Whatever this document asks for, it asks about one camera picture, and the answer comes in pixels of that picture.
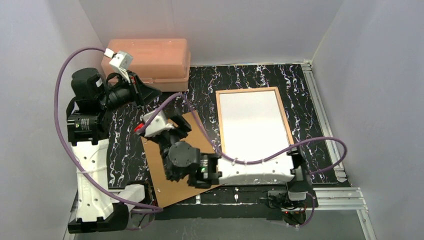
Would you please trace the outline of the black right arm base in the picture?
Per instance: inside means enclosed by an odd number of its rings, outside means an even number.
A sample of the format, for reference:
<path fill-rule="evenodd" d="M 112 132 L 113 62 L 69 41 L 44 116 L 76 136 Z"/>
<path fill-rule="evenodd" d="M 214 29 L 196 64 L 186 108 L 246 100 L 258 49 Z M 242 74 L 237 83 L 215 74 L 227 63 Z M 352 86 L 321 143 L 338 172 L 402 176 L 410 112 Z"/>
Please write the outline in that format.
<path fill-rule="evenodd" d="M 282 190 L 269 190 L 266 194 L 268 200 L 268 206 L 270 208 L 285 209 L 285 210 L 295 210 L 299 208 L 311 208 L 313 203 L 315 207 L 319 206 L 316 193 L 310 191 L 312 196 L 306 195 L 305 200 L 290 200 L 289 195 L 285 189 Z"/>

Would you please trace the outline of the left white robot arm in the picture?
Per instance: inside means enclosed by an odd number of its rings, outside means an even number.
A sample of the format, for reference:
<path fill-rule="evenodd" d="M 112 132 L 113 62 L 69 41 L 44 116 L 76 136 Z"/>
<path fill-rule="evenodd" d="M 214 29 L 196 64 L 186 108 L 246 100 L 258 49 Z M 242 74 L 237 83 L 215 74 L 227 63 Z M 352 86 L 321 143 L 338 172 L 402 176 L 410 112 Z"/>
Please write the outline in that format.
<path fill-rule="evenodd" d="M 68 224 L 71 234 L 113 232 L 127 228 L 133 206 L 146 196 L 140 182 L 127 185 L 114 195 L 108 190 L 107 158 L 109 129 L 113 111 L 133 103 L 141 108 L 161 95 L 157 88 L 145 85 L 134 73 L 126 80 L 119 73 L 103 78 L 87 67 L 74 72 L 71 87 L 75 94 L 67 108 L 67 137 L 77 168 L 78 203 L 75 219 Z M 108 85 L 108 79 L 118 82 Z"/>

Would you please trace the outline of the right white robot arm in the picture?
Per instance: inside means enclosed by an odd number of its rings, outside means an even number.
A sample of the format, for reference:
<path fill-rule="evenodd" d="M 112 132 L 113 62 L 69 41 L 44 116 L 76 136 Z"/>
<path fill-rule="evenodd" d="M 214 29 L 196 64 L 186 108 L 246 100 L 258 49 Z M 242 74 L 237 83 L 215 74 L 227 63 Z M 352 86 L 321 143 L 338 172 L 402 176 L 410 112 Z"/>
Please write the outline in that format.
<path fill-rule="evenodd" d="M 185 113 L 182 116 L 192 127 L 192 131 L 188 133 L 187 138 L 184 140 L 194 148 L 199 148 L 206 153 L 212 153 L 213 147 L 203 135 L 203 125 L 197 125 L 196 123 L 196 118 L 199 118 L 198 113 L 193 111 L 191 113 Z M 213 185 L 202 189 L 188 186 L 187 176 L 179 181 L 167 180 L 158 144 L 145 138 L 142 138 L 141 142 L 150 171 L 153 193 L 155 193 L 157 203 L 160 207 L 173 205 L 217 187 L 217 185 Z M 219 180 L 220 184 L 228 186 L 256 184 L 284 185 L 293 178 L 290 174 L 291 168 L 293 168 L 292 160 L 285 154 L 255 165 L 232 165 L 229 160 L 223 159 L 218 161 L 217 166 L 217 169 L 223 173 L 223 178 Z"/>

